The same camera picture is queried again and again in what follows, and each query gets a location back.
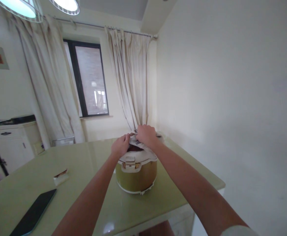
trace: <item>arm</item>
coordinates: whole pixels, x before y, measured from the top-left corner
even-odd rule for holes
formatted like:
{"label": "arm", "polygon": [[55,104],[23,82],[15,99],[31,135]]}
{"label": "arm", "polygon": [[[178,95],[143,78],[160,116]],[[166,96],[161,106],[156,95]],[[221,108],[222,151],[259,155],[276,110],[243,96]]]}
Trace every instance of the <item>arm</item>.
{"label": "arm", "polygon": [[118,160],[127,152],[129,134],[112,145],[111,155],[88,183],[55,229],[56,235],[92,235]]}
{"label": "arm", "polygon": [[139,126],[136,138],[157,155],[170,178],[197,214],[209,236],[219,236],[231,226],[247,226],[197,170],[156,138],[153,127]]}

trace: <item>window frame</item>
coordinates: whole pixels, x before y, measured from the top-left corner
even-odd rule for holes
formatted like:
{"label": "window frame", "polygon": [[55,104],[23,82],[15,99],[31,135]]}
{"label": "window frame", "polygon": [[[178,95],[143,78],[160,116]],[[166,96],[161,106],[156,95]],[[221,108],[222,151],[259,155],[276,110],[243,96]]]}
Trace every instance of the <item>window frame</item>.
{"label": "window frame", "polygon": [[[80,102],[80,108],[81,108],[81,113],[82,113],[81,118],[92,117],[92,116],[109,116],[105,77],[104,77],[104,69],[103,69],[103,60],[102,60],[102,52],[101,52],[100,44],[86,43],[86,42],[80,42],[80,41],[69,40],[69,39],[63,39],[63,41],[68,43],[69,54],[70,54],[70,58],[71,58],[72,68],[74,71],[76,87],[77,87],[77,92],[78,92],[78,97],[79,97],[79,102]],[[78,64],[78,57],[77,57],[77,53],[76,53],[76,49],[75,49],[76,46],[85,47],[85,48],[96,48],[96,49],[100,50],[103,83],[104,83],[104,91],[105,91],[105,99],[106,99],[106,107],[107,107],[107,113],[106,114],[88,115],[86,99],[85,99],[85,94],[84,94],[84,88],[82,85],[80,69],[79,69],[79,64]]]}

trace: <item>rice cooker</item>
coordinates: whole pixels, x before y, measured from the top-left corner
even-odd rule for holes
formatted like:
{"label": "rice cooker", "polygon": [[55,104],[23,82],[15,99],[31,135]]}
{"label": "rice cooker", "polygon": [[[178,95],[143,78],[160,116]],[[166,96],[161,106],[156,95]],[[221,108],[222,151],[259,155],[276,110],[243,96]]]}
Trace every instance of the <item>rice cooker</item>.
{"label": "rice cooker", "polygon": [[[116,165],[117,183],[127,193],[143,195],[151,189],[157,176],[157,156],[131,133],[129,147]],[[162,135],[157,138],[164,142]]]}

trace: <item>window sill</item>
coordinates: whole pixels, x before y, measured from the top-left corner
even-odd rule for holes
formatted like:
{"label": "window sill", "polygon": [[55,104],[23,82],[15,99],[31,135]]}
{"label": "window sill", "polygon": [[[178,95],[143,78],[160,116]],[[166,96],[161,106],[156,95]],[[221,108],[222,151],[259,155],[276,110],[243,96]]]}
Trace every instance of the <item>window sill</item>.
{"label": "window sill", "polygon": [[111,118],[113,116],[111,115],[106,115],[106,116],[90,116],[90,117],[81,117],[80,120],[81,121],[87,121],[87,120],[98,120],[98,119],[107,119],[107,118]]}

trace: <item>black smartphone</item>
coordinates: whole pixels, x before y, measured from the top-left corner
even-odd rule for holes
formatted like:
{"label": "black smartphone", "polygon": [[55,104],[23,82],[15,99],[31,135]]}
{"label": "black smartphone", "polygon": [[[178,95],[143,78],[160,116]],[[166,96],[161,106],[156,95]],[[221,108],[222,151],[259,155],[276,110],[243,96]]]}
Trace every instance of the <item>black smartphone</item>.
{"label": "black smartphone", "polygon": [[55,195],[56,189],[42,193],[38,196],[10,236],[23,236],[30,234],[38,224],[48,204]]}

